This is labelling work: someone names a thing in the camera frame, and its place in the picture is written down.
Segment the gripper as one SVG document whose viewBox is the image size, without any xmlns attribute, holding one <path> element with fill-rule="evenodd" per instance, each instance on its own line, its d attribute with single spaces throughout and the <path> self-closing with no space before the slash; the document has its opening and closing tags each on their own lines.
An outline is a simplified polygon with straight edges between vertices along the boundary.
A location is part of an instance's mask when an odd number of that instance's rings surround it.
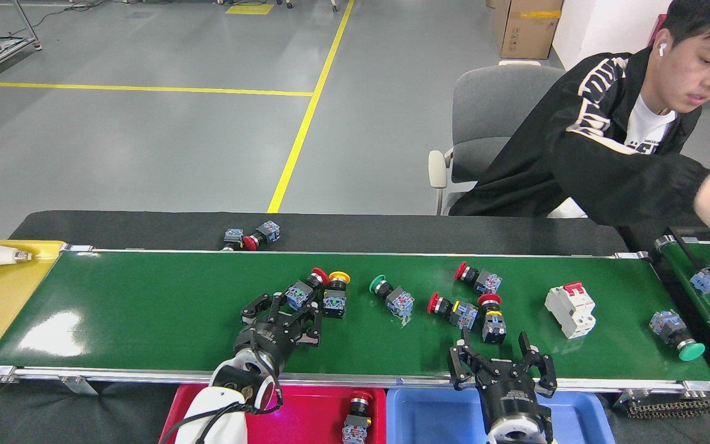
<svg viewBox="0 0 710 444">
<path fill-rule="evenodd" d="M 281 373 L 297 345 L 319 346 L 324 316 L 318 304 L 307 303 L 292 317 L 280 310 L 285 301 L 281 292 L 261 294 L 243 308 L 240 317 L 245 328 L 235 339 L 234 353 L 262 352 L 273 370 Z M 292 326 L 284 327 L 291 318 Z"/>
<path fill-rule="evenodd" d="M 468 329 L 462 329 L 461 338 L 449 348 L 451 384 L 456 391 L 471 385 L 481 391 L 485 427 L 519 416 L 527 417 L 536 427 L 550 424 L 552 412 L 536 399 L 535 386 L 542 397 L 553 397 L 558 387 L 553 359 L 530 343 L 527 332 L 521 331 L 518 341 L 522 354 L 518 364 L 481 356 L 471 346 Z M 533 366 L 540 373 L 536 383 L 529 373 Z"/>
</svg>

